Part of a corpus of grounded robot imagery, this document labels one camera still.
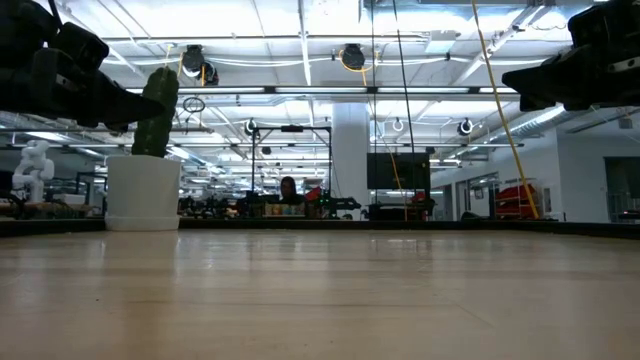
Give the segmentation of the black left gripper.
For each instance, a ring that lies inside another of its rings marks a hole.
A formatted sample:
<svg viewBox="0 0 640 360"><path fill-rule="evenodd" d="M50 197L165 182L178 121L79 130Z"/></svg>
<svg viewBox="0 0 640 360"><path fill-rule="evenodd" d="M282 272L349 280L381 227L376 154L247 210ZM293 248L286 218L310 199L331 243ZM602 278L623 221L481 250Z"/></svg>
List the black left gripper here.
<svg viewBox="0 0 640 360"><path fill-rule="evenodd" d="M1 109L74 119L84 127L104 124L111 132L161 115L166 108L159 101L99 71L107 55L106 44L71 22L11 24L1 34Z"/></svg>

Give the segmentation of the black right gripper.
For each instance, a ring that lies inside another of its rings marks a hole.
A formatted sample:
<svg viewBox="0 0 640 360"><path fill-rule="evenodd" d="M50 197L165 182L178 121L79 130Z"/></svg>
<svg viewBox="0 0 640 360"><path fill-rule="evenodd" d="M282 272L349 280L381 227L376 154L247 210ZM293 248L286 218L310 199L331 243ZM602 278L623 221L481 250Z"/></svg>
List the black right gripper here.
<svg viewBox="0 0 640 360"><path fill-rule="evenodd" d="M569 20L573 48L502 75L521 111L639 104L639 2L597 3Z"/></svg>

